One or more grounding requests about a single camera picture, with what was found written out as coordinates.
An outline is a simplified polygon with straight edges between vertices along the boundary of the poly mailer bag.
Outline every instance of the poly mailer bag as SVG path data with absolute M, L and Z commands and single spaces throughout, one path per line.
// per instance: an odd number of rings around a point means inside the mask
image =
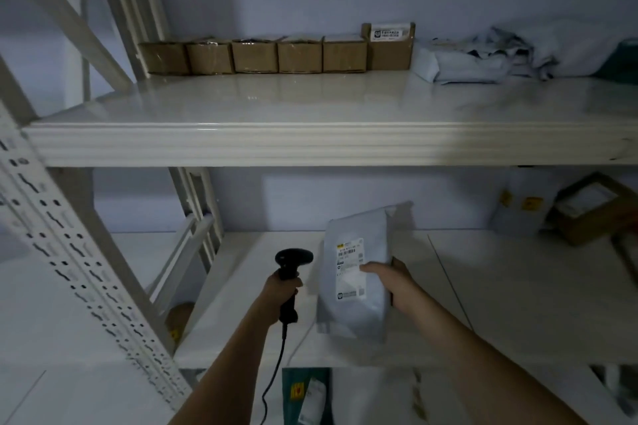
M 317 331 L 381 342 L 390 294 L 378 276 L 360 264 L 390 264 L 387 208 L 331 220 L 319 271 Z

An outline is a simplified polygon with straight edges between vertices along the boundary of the hand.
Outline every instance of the hand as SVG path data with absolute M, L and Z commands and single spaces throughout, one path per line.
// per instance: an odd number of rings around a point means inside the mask
M 302 285 L 304 284 L 298 277 L 282 281 L 279 278 L 279 271 L 275 271 L 267 278 L 254 305 L 264 312 L 269 325 L 275 324 L 279 319 L 281 305 L 294 296 L 298 292 L 297 287 Z
M 379 262 L 368 262 L 359 266 L 359 269 L 379 276 L 381 283 L 392 293 L 392 305 L 402 313 L 412 314 L 415 301 L 422 289 L 401 260 L 393 257 L 389 266 Z

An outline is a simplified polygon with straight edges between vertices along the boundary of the yellow sticker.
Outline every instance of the yellow sticker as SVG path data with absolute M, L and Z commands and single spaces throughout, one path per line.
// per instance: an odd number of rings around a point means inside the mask
M 540 209 L 543 204 L 543 199 L 541 197 L 527 197 L 522 201 L 521 209 L 526 210 L 528 212 L 536 212 Z
M 293 383 L 290 387 L 290 399 L 301 400 L 304 399 L 304 382 Z
M 501 192 L 500 203 L 503 204 L 503 207 L 509 208 L 510 204 L 512 203 L 512 194 L 507 190 L 503 190 Z

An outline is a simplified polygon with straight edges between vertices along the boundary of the black cord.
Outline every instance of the black cord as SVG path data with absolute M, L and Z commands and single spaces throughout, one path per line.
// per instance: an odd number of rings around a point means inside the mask
M 283 329 L 281 331 L 281 351 L 279 352 L 279 359 L 277 360 L 277 364 L 275 365 L 275 373 L 272 374 L 270 383 L 268 383 L 268 386 L 266 387 L 266 389 L 264 390 L 264 394 L 262 395 L 262 402 L 264 403 L 264 418 L 262 419 L 262 422 L 259 425 L 264 425 L 264 422 L 266 421 L 266 417 L 268 416 L 268 404 L 266 403 L 266 393 L 272 386 L 272 383 L 275 381 L 275 377 L 277 376 L 277 370 L 279 369 L 279 365 L 281 364 L 281 358 L 283 357 L 283 349 L 284 349 L 284 346 L 286 345 L 287 334 L 288 334 L 288 325 L 284 324 Z

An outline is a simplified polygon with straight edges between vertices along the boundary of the person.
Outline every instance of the person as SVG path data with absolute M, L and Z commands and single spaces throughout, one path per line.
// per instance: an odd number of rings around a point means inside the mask
M 477 425 L 586 425 L 569 406 L 520 366 L 479 338 L 412 279 L 398 259 L 361 270 L 379 276 L 392 305 L 409 316 L 442 358 L 454 388 Z M 299 278 L 268 277 L 237 330 L 169 425 L 250 423 L 257 370 L 279 307 L 302 286 Z

